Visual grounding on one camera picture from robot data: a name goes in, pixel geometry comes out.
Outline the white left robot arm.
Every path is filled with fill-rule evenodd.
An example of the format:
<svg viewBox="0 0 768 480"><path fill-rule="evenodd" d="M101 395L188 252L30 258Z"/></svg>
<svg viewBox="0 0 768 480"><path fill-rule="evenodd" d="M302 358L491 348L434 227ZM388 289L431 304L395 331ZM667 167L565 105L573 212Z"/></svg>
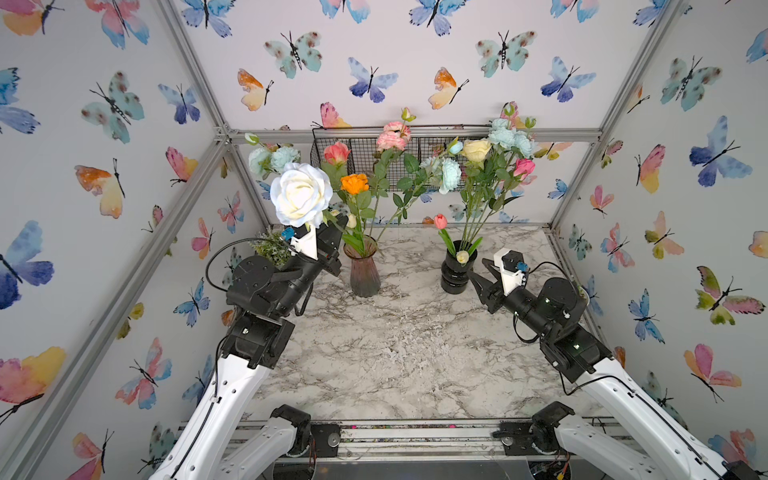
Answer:
<svg viewBox="0 0 768 480"><path fill-rule="evenodd" d="M247 404L270 376L323 272L341 270L336 226L284 230L276 246L290 259L277 267L254 254L233 270L226 302L234 309L214 356L213 374L190 421L153 473L155 479L311 479L315 442L310 414L277 407L233 453L225 451Z"/></svg>

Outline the white rose flower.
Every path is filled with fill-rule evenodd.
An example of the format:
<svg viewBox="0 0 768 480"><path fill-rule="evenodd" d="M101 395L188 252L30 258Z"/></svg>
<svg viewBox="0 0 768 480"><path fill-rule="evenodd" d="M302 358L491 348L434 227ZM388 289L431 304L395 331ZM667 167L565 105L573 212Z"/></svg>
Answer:
<svg viewBox="0 0 768 480"><path fill-rule="evenodd" d="M271 184L270 198L282 225L318 228L333 196L328 175L304 163L289 163Z"/></svg>

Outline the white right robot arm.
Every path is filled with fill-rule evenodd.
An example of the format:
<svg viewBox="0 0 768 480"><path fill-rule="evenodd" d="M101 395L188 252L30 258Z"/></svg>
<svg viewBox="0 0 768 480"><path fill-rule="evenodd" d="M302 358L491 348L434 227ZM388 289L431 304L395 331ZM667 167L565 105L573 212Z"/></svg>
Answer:
<svg viewBox="0 0 768 480"><path fill-rule="evenodd" d="M487 279L468 274L490 313L510 312L514 325L532 331L547 363L561 377L565 394L584 392L604 407L638 444L633 449L562 402L532 418L536 448L565 451L591 463L612 479L764 479L744 460L728 460L690 434L627 373L613 353L580 323L588 305L583 289L565 277L527 288L521 253L500 251L483 260Z"/></svg>

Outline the light blue flower stem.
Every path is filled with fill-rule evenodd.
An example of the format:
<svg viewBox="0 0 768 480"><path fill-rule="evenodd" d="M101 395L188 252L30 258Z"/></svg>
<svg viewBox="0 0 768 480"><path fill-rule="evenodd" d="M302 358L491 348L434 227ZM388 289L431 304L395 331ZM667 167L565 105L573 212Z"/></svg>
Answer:
<svg viewBox="0 0 768 480"><path fill-rule="evenodd" d="M422 160L399 151L398 159L403 160L406 175L398 180L397 190L391 194L395 211L387 219L386 226L406 220L409 210L424 194L437 191L445 195L458 188L462 172L455 157L462 152L463 146L458 138L454 138L438 153Z"/></svg>
<svg viewBox="0 0 768 480"><path fill-rule="evenodd" d="M248 154L251 173L261 179L270 174L282 174L289 164L299 163L300 152L292 145L265 144L256 134L245 133L246 143L253 147Z"/></svg>

